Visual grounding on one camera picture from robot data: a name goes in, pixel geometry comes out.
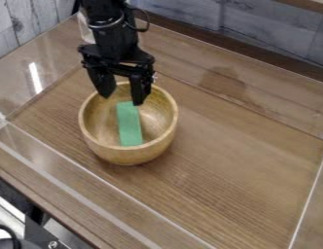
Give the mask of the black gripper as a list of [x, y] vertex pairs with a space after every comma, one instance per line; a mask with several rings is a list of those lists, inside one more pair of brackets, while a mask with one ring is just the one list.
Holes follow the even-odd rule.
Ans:
[[81, 45], [82, 65], [100, 95], [109, 98], [116, 91], [116, 75], [129, 78], [133, 104], [144, 104], [152, 93], [154, 57], [140, 48], [138, 28], [133, 16], [97, 16], [86, 19], [96, 43]]

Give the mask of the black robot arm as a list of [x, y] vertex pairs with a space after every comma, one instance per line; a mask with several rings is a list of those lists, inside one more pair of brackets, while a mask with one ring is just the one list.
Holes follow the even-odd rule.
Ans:
[[144, 28], [137, 27], [138, 8], [126, 0], [81, 0], [81, 7], [96, 43], [81, 45], [78, 52], [96, 90], [109, 98], [116, 91], [116, 75], [126, 77], [133, 104], [140, 106], [152, 93], [156, 76], [156, 58], [140, 48], [138, 37], [149, 30], [150, 19]]

